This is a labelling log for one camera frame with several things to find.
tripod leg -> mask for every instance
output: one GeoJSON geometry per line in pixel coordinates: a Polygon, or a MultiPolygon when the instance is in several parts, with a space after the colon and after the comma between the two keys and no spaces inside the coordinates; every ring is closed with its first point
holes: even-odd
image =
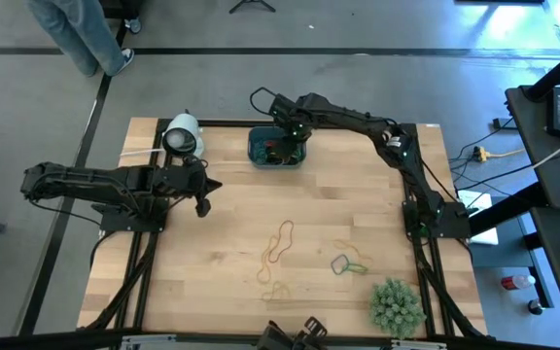
{"type": "Polygon", "coordinates": [[[265,7],[267,7],[271,12],[276,12],[276,9],[274,9],[271,5],[267,4],[266,2],[264,2],[264,0],[259,0],[259,2],[261,4],[263,4],[265,7]]]}
{"type": "Polygon", "coordinates": [[[236,5],[234,5],[234,7],[233,7],[232,9],[230,9],[230,11],[228,11],[228,13],[232,15],[232,13],[235,12],[235,11],[237,11],[237,9],[238,9],[241,5],[243,5],[243,4],[247,3],[247,2],[249,2],[249,0],[241,0],[241,1],[239,1],[239,3],[236,4],[236,5]]]}

teal container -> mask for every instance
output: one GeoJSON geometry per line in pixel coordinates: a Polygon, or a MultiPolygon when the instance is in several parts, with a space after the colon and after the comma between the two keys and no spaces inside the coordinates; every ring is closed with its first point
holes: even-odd
{"type": "Polygon", "coordinates": [[[250,130],[248,135],[248,158],[258,169],[297,169],[301,166],[306,159],[306,144],[301,144],[301,160],[297,164],[265,164],[258,163],[256,157],[256,148],[260,143],[266,141],[281,140],[285,132],[280,127],[276,126],[256,126],[250,130]]]}

wooden table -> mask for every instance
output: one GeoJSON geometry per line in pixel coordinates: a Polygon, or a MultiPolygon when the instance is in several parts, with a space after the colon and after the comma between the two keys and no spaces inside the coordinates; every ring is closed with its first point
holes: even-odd
{"type": "MultiPolygon", "coordinates": [[[[123,150],[150,149],[157,122],[132,119],[123,150]]],[[[439,126],[417,128],[423,159],[452,192],[439,126]]],[[[194,200],[171,211],[159,236],[144,330],[260,334],[274,320],[291,333],[315,316],[329,335],[388,336],[368,321],[372,284],[400,278],[418,293],[416,265],[403,228],[399,172],[384,163],[365,136],[346,130],[316,130],[300,169],[258,170],[246,155],[248,132],[242,127],[204,128],[208,176],[224,186],[209,195],[213,208],[204,219],[195,215],[194,200]],[[270,266],[271,282],[260,284],[262,253],[285,220],[295,223],[293,246],[270,266]],[[367,275],[333,274],[330,263],[338,255],[359,260],[353,251],[335,247],[335,239],[350,241],[373,258],[365,261],[367,275]],[[284,283],[290,294],[262,300],[275,281],[284,283]]],[[[122,157],[120,166],[148,161],[148,155],[122,157]]],[[[96,252],[79,326],[93,321],[121,286],[131,237],[119,232],[96,252]]],[[[454,240],[438,242],[449,294],[473,325],[486,332],[468,252],[454,240]]],[[[287,244],[283,238],[280,247],[287,244]]],[[[129,299],[127,325],[132,323],[135,294],[129,299]]],[[[437,332],[443,333],[433,291],[432,306],[437,332]]],[[[421,326],[416,336],[425,335],[421,326]]]]}

rubber band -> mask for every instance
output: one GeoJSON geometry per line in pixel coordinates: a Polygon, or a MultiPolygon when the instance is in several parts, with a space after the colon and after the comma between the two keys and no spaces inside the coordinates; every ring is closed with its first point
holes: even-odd
{"type": "Polygon", "coordinates": [[[363,255],[362,253],[360,253],[360,250],[358,248],[356,248],[355,245],[349,243],[348,241],[344,240],[344,239],[335,239],[332,241],[332,243],[334,244],[334,247],[336,247],[337,249],[351,249],[353,250],[356,255],[358,256],[358,258],[360,259],[360,264],[365,263],[365,261],[370,261],[369,264],[372,264],[374,262],[373,258],[371,258],[368,255],[363,255]]]}
{"type": "Polygon", "coordinates": [[[269,268],[269,265],[267,263],[278,263],[282,253],[284,253],[285,251],[287,251],[289,248],[293,246],[294,227],[295,224],[291,220],[285,220],[282,224],[280,224],[280,227],[278,228],[277,236],[275,234],[269,236],[269,242],[267,243],[267,248],[261,254],[261,269],[259,270],[259,272],[257,272],[257,281],[259,281],[260,284],[267,284],[269,283],[269,281],[271,281],[271,269],[269,268]],[[280,241],[282,240],[282,227],[285,224],[291,224],[291,229],[289,230],[289,245],[278,253],[278,256],[276,257],[275,260],[272,260],[270,258],[271,253],[273,253],[273,251],[276,250],[276,248],[278,248],[278,245],[280,245],[280,241]],[[267,278],[262,278],[262,275],[264,273],[266,273],[267,278]]]}
{"type": "Polygon", "coordinates": [[[347,258],[347,256],[344,254],[341,254],[338,257],[336,257],[334,260],[332,260],[332,262],[330,262],[330,267],[332,268],[332,272],[336,276],[341,275],[346,271],[359,273],[359,274],[365,274],[368,272],[368,267],[359,263],[349,262],[349,258],[347,258]],[[335,263],[343,260],[344,260],[344,264],[341,268],[336,268],[334,266],[335,263]]]}
{"type": "Polygon", "coordinates": [[[263,293],[261,299],[262,301],[270,302],[273,300],[273,297],[275,296],[276,292],[283,292],[283,291],[287,293],[287,298],[291,298],[291,290],[289,289],[289,287],[280,281],[275,281],[273,282],[273,286],[271,287],[271,292],[263,293]]]}
{"type": "Polygon", "coordinates": [[[271,248],[271,250],[269,251],[269,255],[267,256],[267,259],[269,260],[270,263],[278,263],[278,261],[280,260],[280,256],[282,255],[282,253],[284,253],[286,250],[288,250],[289,248],[291,248],[291,246],[293,245],[293,228],[296,225],[291,221],[291,220],[285,220],[284,223],[282,223],[280,225],[280,228],[278,229],[278,240],[276,241],[275,246],[273,246],[273,248],[271,248]],[[280,241],[282,240],[282,227],[285,224],[291,224],[291,230],[289,230],[289,245],[287,246],[287,248],[283,249],[280,251],[280,253],[278,253],[278,257],[273,261],[271,259],[271,253],[278,248],[278,245],[280,244],[280,241]]]}

green spiky ball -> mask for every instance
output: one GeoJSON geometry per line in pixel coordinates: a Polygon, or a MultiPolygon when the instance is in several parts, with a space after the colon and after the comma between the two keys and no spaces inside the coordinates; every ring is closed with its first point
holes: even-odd
{"type": "Polygon", "coordinates": [[[375,326],[399,339],[413,336],[427,318],[420,298],[403,281],[391,278],[373,286],[369,316],[375,326]]]}

